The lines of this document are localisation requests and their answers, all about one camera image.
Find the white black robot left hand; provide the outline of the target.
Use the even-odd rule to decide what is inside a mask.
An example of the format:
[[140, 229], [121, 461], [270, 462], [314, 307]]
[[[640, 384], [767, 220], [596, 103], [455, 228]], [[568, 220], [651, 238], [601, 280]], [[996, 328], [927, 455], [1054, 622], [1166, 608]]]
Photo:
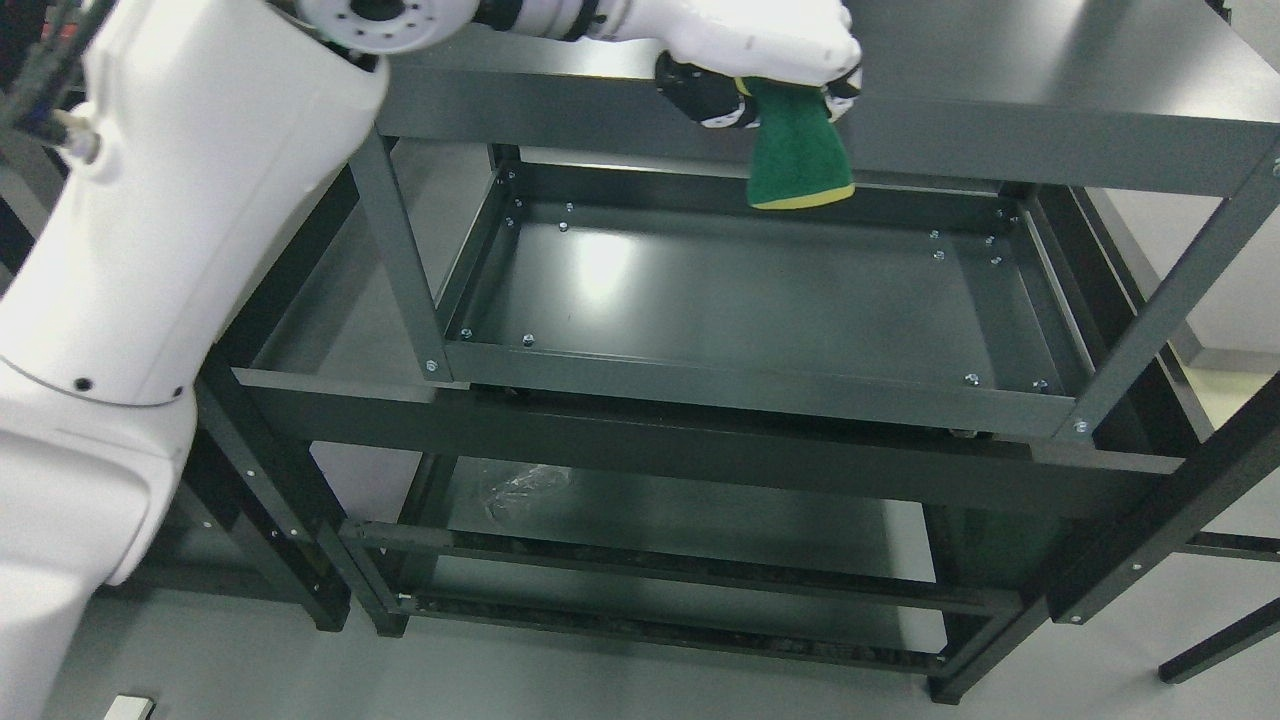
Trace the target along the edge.
[[841, 1], [604, 1], [588, 37], [659, 44], [659, 94], [710, 129], [759, 126], [749, 79], [818, 97], [829, 122], [861, 92], [863, 50]]

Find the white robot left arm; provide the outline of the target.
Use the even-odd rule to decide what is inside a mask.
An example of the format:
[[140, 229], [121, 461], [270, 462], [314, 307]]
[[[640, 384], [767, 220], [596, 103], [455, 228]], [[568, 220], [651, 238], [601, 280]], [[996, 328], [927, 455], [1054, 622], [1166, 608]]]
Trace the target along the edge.
[[837, 1], [93, 1], [41, 70], [84, 59], [61, 111], [3, 120], [69, 176], [3, 293], [3, 716], [37, 719], [87, 603], [147, 553], [195, 438], [192, 384], [294, 210], [366, 140], [387, 58], [479, 23], [654, 38], [726, 76], [859, 74]]

